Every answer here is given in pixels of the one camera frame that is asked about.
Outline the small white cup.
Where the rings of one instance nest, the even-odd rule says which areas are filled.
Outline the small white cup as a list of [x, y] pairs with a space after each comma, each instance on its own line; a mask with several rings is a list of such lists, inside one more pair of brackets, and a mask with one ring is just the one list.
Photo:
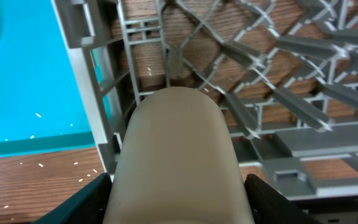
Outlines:
[[234, 146], [218, 105], [170, 87], [131, 116], [105, 223], [252, 223]]

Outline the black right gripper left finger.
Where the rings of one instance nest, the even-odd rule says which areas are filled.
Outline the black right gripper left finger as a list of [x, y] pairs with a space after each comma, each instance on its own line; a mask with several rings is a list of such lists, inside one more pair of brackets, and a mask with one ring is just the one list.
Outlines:
[[99, 224], [103, 222], [112, 188], [111, 177], [102, 173], [36, 224]]

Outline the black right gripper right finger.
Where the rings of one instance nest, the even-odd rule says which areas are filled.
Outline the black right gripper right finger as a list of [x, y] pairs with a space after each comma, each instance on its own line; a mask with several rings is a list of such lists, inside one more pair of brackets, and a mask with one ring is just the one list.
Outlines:
[[254, 174], [244, 187], [256, 224], [321, 224]]

